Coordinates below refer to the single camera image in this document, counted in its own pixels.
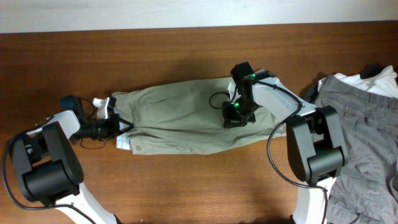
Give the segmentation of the khaki shorts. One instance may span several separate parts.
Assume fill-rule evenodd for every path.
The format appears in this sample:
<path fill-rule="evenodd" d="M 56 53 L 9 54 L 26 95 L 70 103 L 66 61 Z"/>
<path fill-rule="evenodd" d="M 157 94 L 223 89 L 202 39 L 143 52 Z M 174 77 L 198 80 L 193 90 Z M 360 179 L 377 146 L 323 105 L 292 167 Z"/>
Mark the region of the khaki shorts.
<path fill-rule="evenodd" d="M 133 123 L 127 133 L 138 155 L 214 154 L 265 140 L 279 123 L 267 109 L 255 111 L 255 122 L 224 128 L 219 106 L 232 78 L 192 80 L 129 93 L 114 92 L 122 119 Z"/>

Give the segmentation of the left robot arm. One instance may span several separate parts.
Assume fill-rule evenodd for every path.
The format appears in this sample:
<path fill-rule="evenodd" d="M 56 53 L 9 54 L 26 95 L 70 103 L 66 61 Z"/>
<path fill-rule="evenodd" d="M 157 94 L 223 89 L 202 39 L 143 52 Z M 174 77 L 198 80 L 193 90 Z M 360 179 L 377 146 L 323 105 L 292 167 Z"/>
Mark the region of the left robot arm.
<path fill-rule="evenodd" d="M 106 142 L 134 125 L 119 116 L 112 96 L 91 100 L 90 113 L 85 112 L 83 101 L 74 95 L 61 98 L 61 112 L 19 132 L 6 144 L 2 160 L 11 158 L 23 196 L 41 205 L 20 203 L 11 192 L 6 171 L 2 171 L 3 183 L 11 200 L 24 210 L 56 209 L 74 223 L 119 223 L 119 218 L 105 210 L 87 189 L 72 146 L 86 138 Z"/>

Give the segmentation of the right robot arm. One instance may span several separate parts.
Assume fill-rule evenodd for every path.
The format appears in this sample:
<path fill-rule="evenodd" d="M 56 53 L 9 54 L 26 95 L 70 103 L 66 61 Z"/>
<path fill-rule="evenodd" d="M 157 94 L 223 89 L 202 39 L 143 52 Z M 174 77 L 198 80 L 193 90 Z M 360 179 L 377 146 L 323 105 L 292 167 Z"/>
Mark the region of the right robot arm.
<path fill-rule="evenodd" d="M 224 127 L 237 128 L 255 123 L 255 111 L 265 108 L 280 123 L 270 137 L 286 128 L 287 155 L 296 180 L 286 177 L 271 161 L 276 173 L 298 188 L 293 223 L 327 223 L 326 211 L 331 188 L 348 163 L 348 151 L 336 109 L 319 107 L 288 90 L 269 70 L 254 71 L 249 62 L 230 71 L 233 84 L 229 100 L 221 106 Z"/>

